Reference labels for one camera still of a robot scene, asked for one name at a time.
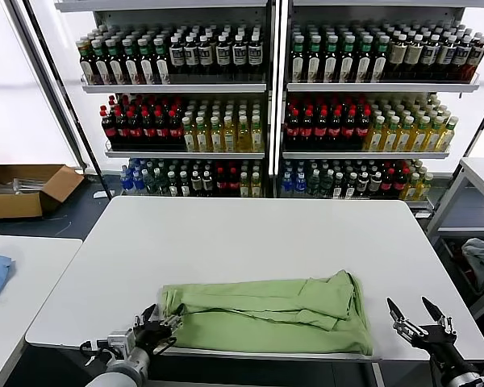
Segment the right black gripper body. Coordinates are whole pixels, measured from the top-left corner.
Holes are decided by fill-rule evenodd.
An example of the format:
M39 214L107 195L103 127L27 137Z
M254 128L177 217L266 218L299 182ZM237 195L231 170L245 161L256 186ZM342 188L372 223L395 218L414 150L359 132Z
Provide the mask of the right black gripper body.
M447 333L440 325L422 326L423 334L413 337L413 346L423 349L436 362L442 377L458 377L472 372L478 373L476 367L466 362L455 347L457 336Z

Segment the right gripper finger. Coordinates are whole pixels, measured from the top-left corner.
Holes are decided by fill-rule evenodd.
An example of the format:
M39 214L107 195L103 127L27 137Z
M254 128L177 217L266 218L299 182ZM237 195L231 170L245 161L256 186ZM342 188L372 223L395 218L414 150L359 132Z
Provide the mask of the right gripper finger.
M393 328L404 339L421 338L426 332L407 319L391 298L386 299L390 316L393 319Z
M425 309L431 316L432 320L442 326L446 333L453 333L454 329L452 318L446 316L437 305L432 303L426 297L421 297L421 299Z

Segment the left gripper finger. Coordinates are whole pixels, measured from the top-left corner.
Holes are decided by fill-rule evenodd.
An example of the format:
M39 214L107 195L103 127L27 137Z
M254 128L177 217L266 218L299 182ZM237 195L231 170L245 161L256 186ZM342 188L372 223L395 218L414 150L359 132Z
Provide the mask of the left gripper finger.
M182 314L184 309L185 305L180 304L172 314L162 320L161 325L169 328L172 332L175 332L179 327L182 326Z
M157 304L152 304L140 315L135 316L134 328L149 328L155 323L157 323Z

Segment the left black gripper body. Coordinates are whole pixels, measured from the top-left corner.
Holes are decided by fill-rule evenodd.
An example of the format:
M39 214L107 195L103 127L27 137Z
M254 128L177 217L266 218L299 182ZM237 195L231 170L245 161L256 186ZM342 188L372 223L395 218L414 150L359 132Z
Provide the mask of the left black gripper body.
M133 331L136 347L141 348L150 356L162 354L177 342L171 326L165 320L139 324L133 328Z

